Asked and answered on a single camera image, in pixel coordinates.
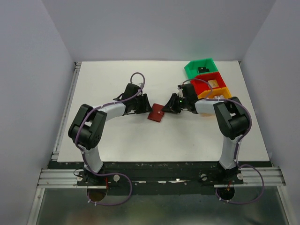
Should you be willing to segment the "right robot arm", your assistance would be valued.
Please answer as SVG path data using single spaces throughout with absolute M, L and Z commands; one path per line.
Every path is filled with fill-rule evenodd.
M 192 84 L 183 84 L 179 88 L 182 95 L 173 93 L 162 111 L 179 114 L 187 110 L 194 114 L 216 116 L 219 130 L 223 135 L 223 147 L 218 161 L 221 169 L 215 174 L 217 181 L 225 184 L 233 178 L 232 172 L 238 168 L 241 141 L 252 127 L 251 115 L 237 97 L 199 99 Z

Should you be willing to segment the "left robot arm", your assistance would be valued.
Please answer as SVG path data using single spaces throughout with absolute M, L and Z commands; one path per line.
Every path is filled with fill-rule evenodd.
M 69 130 L 68 137 L 80 150 L 84 168 L 89 171 L 88 180 L 93 185 L 103 182 L 104 174 L 100 171 L 103 162 L 98 151 L 105 123 L 111 119 L 129 114 L 152 112 L 148 95 L 143 93 L 143 86 L 129 83 L 124 93 L 112 102 L 92 107 L 87 104 L 80 106 Z

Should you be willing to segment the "red leather card holder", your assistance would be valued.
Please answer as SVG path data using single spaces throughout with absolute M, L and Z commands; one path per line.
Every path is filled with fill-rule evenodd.
M 148 119 L 155 121 L 155 122 L 161 122 L 161 120 L 165 114 L 162 111 L 163 107 L 164 107 L 163 105 L 154 103 L 152 106 L 152 112 L 150 112 L 148 115 Z

